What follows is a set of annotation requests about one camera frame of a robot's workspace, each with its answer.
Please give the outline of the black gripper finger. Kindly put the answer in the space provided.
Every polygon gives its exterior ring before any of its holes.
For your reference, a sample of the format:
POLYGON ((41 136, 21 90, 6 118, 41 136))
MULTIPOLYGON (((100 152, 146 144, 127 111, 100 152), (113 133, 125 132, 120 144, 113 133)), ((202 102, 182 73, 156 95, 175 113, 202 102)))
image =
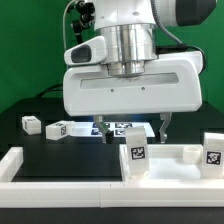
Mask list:
POLYGON ((97 126, 99 131, 102 133, 102 141, 105 144, 111 144, 113 140, 113 132, 109 130, 104 122, 104 119, 100 115, 94 115, 94 124, 97 126))
POLYGON ((162 125, 159 129, 161 143, 166 142, 166 139, 167 139, 166 130, 171 122, 171 118, 172 118, 172 114, 170 112, 160 114, 160 120, 162 121, 162 125))

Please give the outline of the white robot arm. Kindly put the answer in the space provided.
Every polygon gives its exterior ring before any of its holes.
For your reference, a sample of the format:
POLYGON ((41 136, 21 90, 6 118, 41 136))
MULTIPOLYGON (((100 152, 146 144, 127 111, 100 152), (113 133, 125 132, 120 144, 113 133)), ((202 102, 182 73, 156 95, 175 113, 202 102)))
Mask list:
POLYGON ((82 0, 79 24, 98 35, 64 53, 69 69, 63 99, 71 116, 94 117, 103 141, 113 138, 103 117, 158 113, 160 140, 174 112, 202 104, 199 74, 206 67, 201 49, 177 41, 159 46, 156 29, 201 24, 217 0, 82 0))

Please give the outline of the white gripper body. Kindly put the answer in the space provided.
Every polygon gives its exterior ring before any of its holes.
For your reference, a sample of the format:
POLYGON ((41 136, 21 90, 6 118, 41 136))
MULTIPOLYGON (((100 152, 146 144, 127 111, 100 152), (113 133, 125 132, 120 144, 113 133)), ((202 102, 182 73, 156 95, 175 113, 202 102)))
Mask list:
POLYGON ((163 54, 141 75, 110 76, 104 65, 69 69, 63 100, 71 116, 196 111, 202 105, 199 51, 163 54))

